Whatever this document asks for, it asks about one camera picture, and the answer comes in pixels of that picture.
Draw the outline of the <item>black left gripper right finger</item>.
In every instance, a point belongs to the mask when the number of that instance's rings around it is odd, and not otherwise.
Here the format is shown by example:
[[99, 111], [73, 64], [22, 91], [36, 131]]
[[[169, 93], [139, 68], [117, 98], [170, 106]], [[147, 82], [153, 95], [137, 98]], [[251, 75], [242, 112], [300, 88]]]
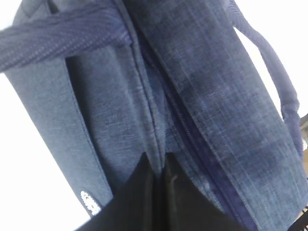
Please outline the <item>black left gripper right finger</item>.
[[191, 182], [173, 153], [165, 157], [164, 198], [168, 231], [242, 231]]

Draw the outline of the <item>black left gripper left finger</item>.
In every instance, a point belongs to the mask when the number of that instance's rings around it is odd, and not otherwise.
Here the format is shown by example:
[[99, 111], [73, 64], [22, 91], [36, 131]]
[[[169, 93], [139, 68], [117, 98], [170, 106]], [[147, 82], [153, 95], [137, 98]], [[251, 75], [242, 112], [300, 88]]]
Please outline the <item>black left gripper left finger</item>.
[[113, 199], [79, 231], [165, 231], [164, 180], [152, 170], [146, 153]]

